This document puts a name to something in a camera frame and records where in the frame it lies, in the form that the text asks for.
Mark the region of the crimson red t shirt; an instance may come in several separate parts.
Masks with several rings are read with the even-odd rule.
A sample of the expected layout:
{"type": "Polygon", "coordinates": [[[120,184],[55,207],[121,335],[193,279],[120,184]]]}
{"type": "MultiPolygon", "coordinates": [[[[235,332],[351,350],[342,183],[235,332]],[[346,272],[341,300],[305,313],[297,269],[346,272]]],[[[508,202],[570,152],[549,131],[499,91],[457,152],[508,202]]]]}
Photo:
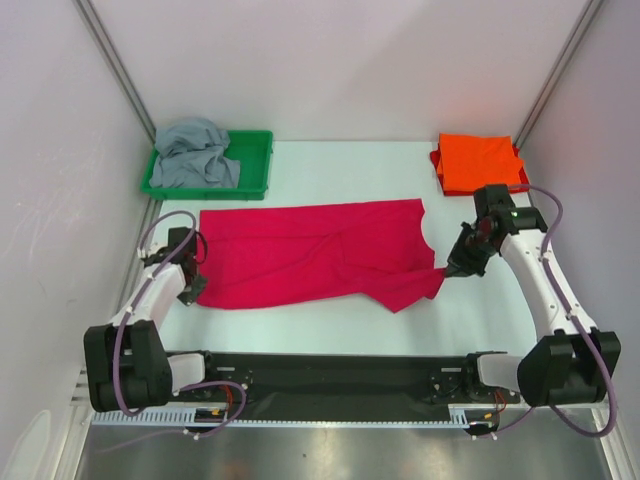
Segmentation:
{"type": "Polygon", "coordinates": [[[206,210],[199,305],[258,309],[362,294],[397,313],[444,281],[421,200],[206,210]]]}

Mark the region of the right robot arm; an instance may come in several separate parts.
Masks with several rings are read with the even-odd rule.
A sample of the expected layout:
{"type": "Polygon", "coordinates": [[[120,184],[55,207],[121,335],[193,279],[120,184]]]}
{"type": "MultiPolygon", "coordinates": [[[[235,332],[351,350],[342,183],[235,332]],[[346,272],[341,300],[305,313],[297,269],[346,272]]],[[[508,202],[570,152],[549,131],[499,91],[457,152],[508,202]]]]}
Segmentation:
{"type": "Polygon", "coordinates": [[[463,393],[484,401],[497,387],[533,407],[613,400],[618,336],[584,310],[551,245],[554,228],[534,207],[480,209],[463,223],[447,260],[448,277],[483,276],[493,256],[515,275],[534,323],[536,342],[523,356],[484,353],[461,376],[463,393]]]}

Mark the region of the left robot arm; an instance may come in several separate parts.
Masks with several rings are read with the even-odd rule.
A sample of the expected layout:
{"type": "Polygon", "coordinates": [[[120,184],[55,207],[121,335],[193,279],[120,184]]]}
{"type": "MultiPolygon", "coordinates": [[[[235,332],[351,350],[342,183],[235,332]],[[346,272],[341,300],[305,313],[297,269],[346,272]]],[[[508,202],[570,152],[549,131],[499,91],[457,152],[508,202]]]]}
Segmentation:
{"type": "Polygon", "coordinates": [[[142,278],[109,323],[83,337],[89,398],[97,412],[134,416],[166,405],[183,388],[199,400],[213,398],[219,374],[205,366],[202,353],[168,354],[159,327],[171,306],[189,306],[204,290],[198,255],[179,253],[169,263],[163,248],[143,259],[142,278]]]}

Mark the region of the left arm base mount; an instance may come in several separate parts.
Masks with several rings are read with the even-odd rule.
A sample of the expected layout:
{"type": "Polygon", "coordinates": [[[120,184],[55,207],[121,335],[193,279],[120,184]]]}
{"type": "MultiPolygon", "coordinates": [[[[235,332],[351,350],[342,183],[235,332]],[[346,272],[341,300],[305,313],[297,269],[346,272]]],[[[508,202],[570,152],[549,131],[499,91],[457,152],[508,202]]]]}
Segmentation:
{"type": "MultiPolygon", "coordinates": [[[[212,351],[200,351],[203,354],[205,365],[204,382],[230,381],[243,386],[247,394],[247,403],[256,402],[256,392],[254,388],[255,371],[258,368],[259,354],[240,353],[220,353],[212,351]]],[[[196,398],[203,401],[221,401],[226,398],[223,392],[225,387],[205,387],[196,392],[196,398]]],[[[240,401],[240,394],[234,388],[227,386],[226,389],[233,390],[233,400],[240,401]]]]}

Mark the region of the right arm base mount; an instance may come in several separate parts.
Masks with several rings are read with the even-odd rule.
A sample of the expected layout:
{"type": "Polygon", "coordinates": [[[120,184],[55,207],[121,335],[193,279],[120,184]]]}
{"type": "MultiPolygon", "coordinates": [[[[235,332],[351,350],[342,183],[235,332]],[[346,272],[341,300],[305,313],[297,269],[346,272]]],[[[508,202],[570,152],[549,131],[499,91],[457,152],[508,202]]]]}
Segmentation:
{"type": "Polygon", "coordinates": [[[428,398],[434,404],[518,404],[520,395],[480,380],[478,360],[493,351],[429,358],[428,398]]]}

